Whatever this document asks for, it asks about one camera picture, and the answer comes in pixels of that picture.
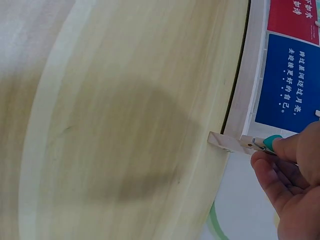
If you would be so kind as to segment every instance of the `white frame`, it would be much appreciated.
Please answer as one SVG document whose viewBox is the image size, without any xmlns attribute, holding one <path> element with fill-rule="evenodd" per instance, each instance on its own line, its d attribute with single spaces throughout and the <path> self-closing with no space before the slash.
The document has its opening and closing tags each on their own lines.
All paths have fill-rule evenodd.
<svg viewBox="0 0 320 240">
<path fill-rule="evenodd" d="M 243 54 L 223 134 L 247 135 L 257 97 L 268 23 L 268 0 L 251 0 Z"/>
</svg>

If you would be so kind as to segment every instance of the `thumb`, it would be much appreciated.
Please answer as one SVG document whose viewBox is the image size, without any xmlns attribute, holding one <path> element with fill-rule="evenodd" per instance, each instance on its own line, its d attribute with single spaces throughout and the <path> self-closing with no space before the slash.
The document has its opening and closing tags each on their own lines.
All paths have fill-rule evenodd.
<svg viewBox="0 0 320 240">
<path fill-rule="evenodd" d="M 272 142 L 272 147 L 277 156 L 284 161 L 297 162 L 297 146 L 299 134 L 288 138 L 276 138 Z"/>
</svg>

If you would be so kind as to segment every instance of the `light wood grain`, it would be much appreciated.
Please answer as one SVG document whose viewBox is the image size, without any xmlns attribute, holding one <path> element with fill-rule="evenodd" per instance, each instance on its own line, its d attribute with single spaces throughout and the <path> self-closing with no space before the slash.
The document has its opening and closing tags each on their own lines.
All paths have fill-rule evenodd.
<svg viewBox="0 0 320 240">
<path fill-rule="evenodd" d="M 0 3 L 0 239 L 193 240 L 248 0 Z"/>
</svg>

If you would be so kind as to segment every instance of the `blue poster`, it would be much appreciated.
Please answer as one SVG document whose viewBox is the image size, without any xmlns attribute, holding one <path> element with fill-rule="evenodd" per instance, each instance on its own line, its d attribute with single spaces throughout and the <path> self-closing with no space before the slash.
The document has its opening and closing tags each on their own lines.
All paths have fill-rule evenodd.
<svg viewBox="0 0 320 240">
<path fill-rule="evenodd" d="M 320 48 L 270 34 L 255 121 L 300 133 L 319 121 L 316 110 L 320 110 Z"/>
</svg>

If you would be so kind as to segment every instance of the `finger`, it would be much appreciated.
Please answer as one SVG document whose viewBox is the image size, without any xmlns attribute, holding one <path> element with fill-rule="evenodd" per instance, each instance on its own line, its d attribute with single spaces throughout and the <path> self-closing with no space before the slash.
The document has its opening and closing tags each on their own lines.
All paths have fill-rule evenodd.
<svg viewBox="0 0 320 240">
<path fill-rule="evenodd" d="M 287 179 L 292 183 L 292 185 L 303 190 L 310 186 L 307 180 L 302 176 L 297 165 L 282 160 L 276 161 L 275 164 L 280 169 L 280 171 L 287 177 Z"/>
<path fill-rule="evenodd" d="M 256 151 L 251 157 L 251 165 L 253 166 L 253 164 L 259 159 L 266 160 L 272 167 L 275 167 L 275 162 L 279 160 L 277 156 L 267 154 L 264 151 Z"/>
<path fill-rule="evenodd" d="M 272 143 L 276 155 L 282 160 L 296 163 L 299 136 L 296 134 L 288 138 L 276 138 Z"/>
<path fill-rule="evenodd" d="M 305 190 L 297 186 L 288 185 L 287 188 L 293 195 L 304 194 Z"/>
<path fill-rule="evenodd" d="M 258 159 L 256 161 L 252 161 L 252 163 L 255 175 L 262 189 L 280 216 L 284 206 L 293 197 L 293 194 L 280 181 L 277 173 L 268 161 Z"/>
</svg>

